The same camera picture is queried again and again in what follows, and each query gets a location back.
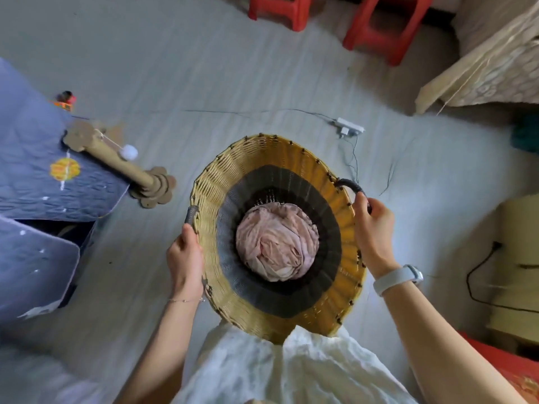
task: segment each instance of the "white pom-pom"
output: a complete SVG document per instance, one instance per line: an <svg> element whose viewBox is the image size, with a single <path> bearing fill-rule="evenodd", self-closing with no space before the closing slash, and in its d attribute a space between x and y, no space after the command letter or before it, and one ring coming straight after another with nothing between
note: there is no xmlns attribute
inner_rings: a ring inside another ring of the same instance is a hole
<svg viewBox="0 0 539 404"><path fill-rule="evenodd" d="M120 156L122 157L122 159L127 160L128 162L132 162L138 156L138 150L136 149L136 147L131 146L131 144L126 144L120 150Z"/></svg>

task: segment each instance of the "cat scratching post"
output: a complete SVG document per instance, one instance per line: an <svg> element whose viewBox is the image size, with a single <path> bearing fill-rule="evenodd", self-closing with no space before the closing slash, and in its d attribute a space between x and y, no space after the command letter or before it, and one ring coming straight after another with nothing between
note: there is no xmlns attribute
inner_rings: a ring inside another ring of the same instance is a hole
<svg viewBox="0 0 539 404"><path fill-rule="evenodd" d="M171 201L176 179L169 176L164 167L153 167L144 171L136 164L122 159L117 151L103 141L102 133L91 123L74 121L63 142L71 150L88 152L131 180L134 184L131 185L129 194L140 200L142 207L154 208L157 204Z"/></svg>

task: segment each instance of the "basket handle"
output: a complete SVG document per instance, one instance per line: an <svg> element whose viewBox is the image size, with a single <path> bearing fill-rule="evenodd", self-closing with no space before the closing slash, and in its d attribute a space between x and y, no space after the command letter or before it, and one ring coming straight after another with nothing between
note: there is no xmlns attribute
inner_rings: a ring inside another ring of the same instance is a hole
<svg viewBox="0 0 539 404"><path fill-rule="evenodd" d="M198 206L190 206L187 209L187 215L185 216L184 224L189 224L192 226L197 213L198 213Z"/></svg>
<svg viewBox="0 0 539 404"><path fill-rule="evenodd" d="M363 193L365 194L365 191L363 191L363 189L361 188L361 186L356 183L356 182L353 182L352 180L349 180L349 179L337 179L337 181L335 182L335 187L342 187L342 186L347 186L349 189L352 189L352 191L354 193ZM373 212L373 208L371 207L371 204L367 203L367 212L370 214Z"/></svg>

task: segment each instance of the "white watch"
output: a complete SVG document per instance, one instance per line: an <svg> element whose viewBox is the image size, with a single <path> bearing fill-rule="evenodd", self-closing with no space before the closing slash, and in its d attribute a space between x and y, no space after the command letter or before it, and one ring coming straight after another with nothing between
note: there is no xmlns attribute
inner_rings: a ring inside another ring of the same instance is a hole
<svg viewBox="0 0 539 404"><path fill-rule="evenodd" d="M390 287L407 281L412 281L413 283L418 284L423 281L423 274L421 271L419 271L419 269L413 267L412 265L404 265L402 268L391 271L381 278L376 279L373 287L378 296L381 296L382 293L384 293Z"/></svg>

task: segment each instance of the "bracelet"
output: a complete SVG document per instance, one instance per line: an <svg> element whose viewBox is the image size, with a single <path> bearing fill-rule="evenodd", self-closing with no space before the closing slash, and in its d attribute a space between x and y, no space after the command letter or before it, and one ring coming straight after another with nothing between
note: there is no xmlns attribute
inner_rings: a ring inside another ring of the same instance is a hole
<svg viewBox="0 0 539 404"><path fill-rule="evenodd" d="M197 301L200 301L200 302L205 302L206 300L202 297L200 297L200 299L189 299L189 300L186 300L186 299L169 299L169 302L197 302Z"/></svg>

